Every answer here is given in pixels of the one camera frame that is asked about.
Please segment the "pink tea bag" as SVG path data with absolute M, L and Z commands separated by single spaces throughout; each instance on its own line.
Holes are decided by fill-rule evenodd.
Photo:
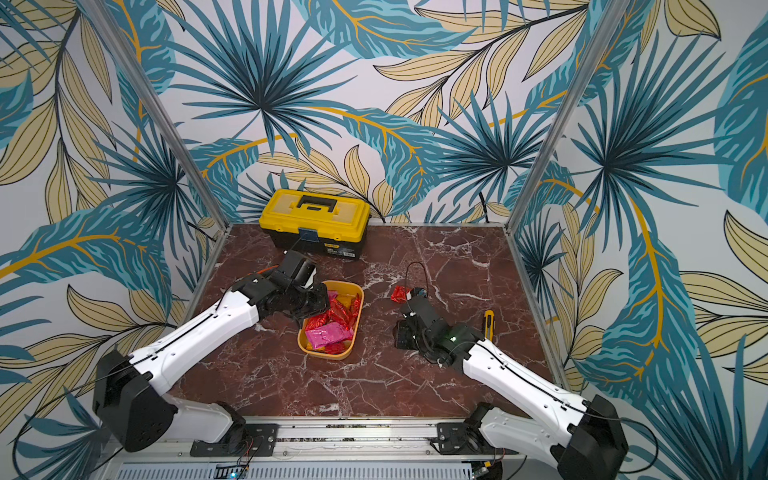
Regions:
M 310 346 L 315 350 L 349 340 L 353 337 L 353 334 L 353 331 L 344 328 L 336 322 L 305 331 Z

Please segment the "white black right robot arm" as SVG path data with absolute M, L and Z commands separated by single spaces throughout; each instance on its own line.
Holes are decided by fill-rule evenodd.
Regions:
M 401 313 L 397 348 L 453 368 L 527 414 L 520 420 L 498 407 L 477 410 L 472 424 L 490 446 L 545 463 L 563 479 L 618 477 L 629 445 L 609 400 L 586 399 L 545 380 L 472 326 L 450 325 L 425 297 L 409 297 Z

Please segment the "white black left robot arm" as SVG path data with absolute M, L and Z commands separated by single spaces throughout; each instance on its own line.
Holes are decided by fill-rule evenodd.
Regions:
M 220 299 L 172 333 L 131 353 L 108 353 L 97 364 L 92 410 L 121 447 L 139 452 L 159 441 L 190 441 L 202 453 L 237 455 L 252 444 L 244 418 L 223 402 L 170 395 L 200 360 L 274 314 L 301 322 L 326 311 L 326 286 L 305 255 L 241 278 Z

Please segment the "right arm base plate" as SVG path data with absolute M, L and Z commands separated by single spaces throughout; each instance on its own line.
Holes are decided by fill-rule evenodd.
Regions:
M 428 439 L 440 455 L 490 455 L 500 458 L 508 450 L 493 447 L 476 427 L 465 422 L 441 422 L 436 425 L 436 435 Z

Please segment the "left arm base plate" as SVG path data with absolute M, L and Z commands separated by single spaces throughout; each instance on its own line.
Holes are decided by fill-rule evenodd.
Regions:
M 195 440 L 191 457 L 271 457 L 277 440 L 277 423 L 233 425 L 216 443 Z

